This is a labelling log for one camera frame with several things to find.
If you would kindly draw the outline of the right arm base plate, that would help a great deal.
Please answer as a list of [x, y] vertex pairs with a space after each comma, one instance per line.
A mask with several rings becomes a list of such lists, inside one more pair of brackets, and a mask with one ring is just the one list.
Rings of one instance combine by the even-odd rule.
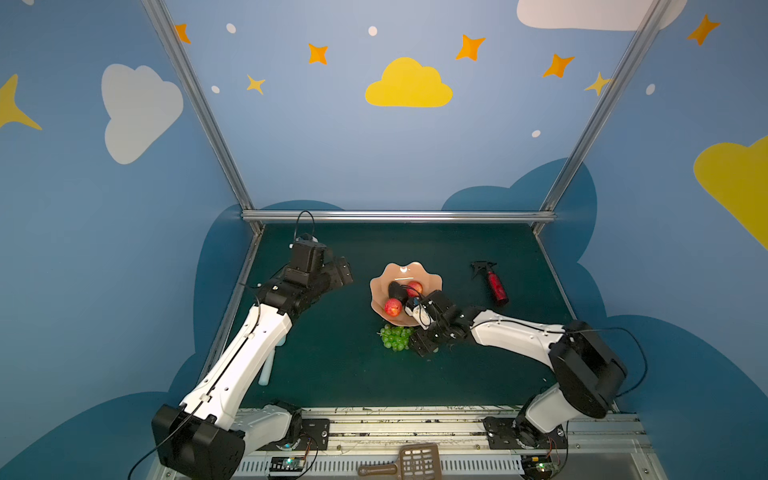
[[566, 449], [568, 440], [563, 425], [542, 433], [527, 421], [512, 417], [488, 416], [482, 420], [489, 447], [492, 450]]

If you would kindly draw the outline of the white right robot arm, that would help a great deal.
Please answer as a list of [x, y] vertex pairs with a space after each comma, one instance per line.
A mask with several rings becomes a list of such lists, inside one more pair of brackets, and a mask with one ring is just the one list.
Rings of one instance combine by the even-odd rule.
[[406, 311], [417, 321], [409, 344], [420, 356], [470, 338], [480, 346], [536, 360], [552, 371], [556, 383], [529, 399], [514, 420], [514, 435], [523, 445], [538, 445], [545, 435], [578, 416], [604, 418], [628, 376], [618, 355], [585, 322], [546, 325], [493, 310], [442, 312], [434, 306]]

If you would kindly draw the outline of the red fake strawberry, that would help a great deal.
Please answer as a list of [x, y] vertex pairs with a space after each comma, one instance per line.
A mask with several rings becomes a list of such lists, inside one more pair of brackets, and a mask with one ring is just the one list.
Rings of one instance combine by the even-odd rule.
[[423, 286], [418, 281], [410, 281], [407, 284], [405, 284], [404, 287], [409, 297], [419, 298], [423, 294]]

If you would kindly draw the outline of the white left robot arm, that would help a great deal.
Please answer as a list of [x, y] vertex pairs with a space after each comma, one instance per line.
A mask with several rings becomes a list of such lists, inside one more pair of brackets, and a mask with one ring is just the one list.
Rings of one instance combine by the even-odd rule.
[[262, 284], [244, 324], [212, 369], [178, 406], [164, 405], [153, 417], [153, 453], [160, 464], [191, 479], [230, 479], [245, 455], [300, 443], [298, 407], [275, 402], [244, 417], [237, 412], [299, 315], [352, 281], [348, 262], [339, 257], [308, 272], [285, 267]]

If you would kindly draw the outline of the red fake apple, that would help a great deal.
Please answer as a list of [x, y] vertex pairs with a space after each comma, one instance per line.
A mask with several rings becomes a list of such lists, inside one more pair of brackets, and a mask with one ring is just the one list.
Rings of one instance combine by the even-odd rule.
[[397, 298], [389, 298], [384, 305], [384, 312], [391, 318], [398, 317], [403, 311], [403, 304]]

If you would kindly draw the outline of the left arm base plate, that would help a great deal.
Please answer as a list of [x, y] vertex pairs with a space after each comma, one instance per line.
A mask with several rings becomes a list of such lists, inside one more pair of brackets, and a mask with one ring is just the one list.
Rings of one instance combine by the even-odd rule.
[[327, 450], [330, 424], [327, 418], [303, 419], [301, 427], [291, 427], [287, 436], [274, 442], [272, 448], [282, 451], [296, 451], [307, 447], [311, 450]]

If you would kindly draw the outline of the green fake grapes bunch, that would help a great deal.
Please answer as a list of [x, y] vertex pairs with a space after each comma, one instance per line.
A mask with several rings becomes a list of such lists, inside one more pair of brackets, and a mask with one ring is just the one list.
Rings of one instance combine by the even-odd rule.
[[386, 325], [379, 331], [379, 337], [385, 348], [403, 351], [409, 349], [410, 337], [413, 332], [413, 328]]

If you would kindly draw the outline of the dark fake avocado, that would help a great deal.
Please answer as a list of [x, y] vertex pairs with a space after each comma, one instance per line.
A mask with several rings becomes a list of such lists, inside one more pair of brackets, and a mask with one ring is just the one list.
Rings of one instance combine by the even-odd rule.
[[397, 298], [402, 303], [406, 303], [409, 296], [403, 284], [392, 281], [388, 285], [388, 298]]

